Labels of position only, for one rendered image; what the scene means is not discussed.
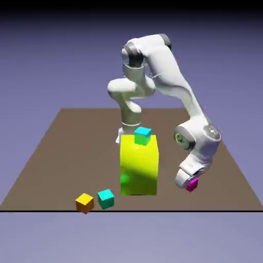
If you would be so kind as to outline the small magenta cube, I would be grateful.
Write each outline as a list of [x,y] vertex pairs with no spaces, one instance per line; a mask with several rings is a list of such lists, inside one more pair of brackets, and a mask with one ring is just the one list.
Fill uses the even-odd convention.
[[197,188],[197,186],[198,186],[198,181],[199,181],[199,178],[198,178],[198,177],[195,178],[195,179],[193,179],[193,180],[192,180],[191,182],[189,182],[189,184],[187,185],[186,190],[187,190],[188,192],[192,192],[194,189]]

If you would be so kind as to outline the small cyan cube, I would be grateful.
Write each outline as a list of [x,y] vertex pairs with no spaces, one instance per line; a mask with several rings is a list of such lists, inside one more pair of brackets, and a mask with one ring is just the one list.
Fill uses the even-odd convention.
[[97,193],[98,202],[100,207],[105,210],[108,209],[115,204],[115,197],[110,189],[106,189]]
[[134,131],[135,144],[146,146],[151,140],[151,134],[152,134],[151,132],[152,132],[151,128],[146,128],[141,126],[138,127]]

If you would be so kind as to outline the small orange cube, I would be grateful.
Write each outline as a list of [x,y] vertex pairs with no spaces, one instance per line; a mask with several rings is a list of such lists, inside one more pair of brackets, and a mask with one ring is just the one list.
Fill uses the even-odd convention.
[[76,209],[84,214],[89,213],[94,208],[94,198],[83,193],[76,199]]

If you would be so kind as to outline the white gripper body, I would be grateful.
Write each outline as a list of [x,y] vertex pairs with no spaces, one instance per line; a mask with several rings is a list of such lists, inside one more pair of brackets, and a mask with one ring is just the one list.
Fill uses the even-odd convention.
[[175,184],[177,187],[188,187],[189,184],[196,182],[198,177],[196,175],[189,175],[183,169],[179,169],[176,177]]

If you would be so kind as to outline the large yellow box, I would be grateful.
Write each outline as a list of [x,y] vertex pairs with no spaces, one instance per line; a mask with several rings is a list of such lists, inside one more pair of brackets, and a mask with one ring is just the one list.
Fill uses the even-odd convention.
[[147,145],[135,143],[135,136],[122,135],[120,144],[121,195],[156,195],[159,149],[156,135]]

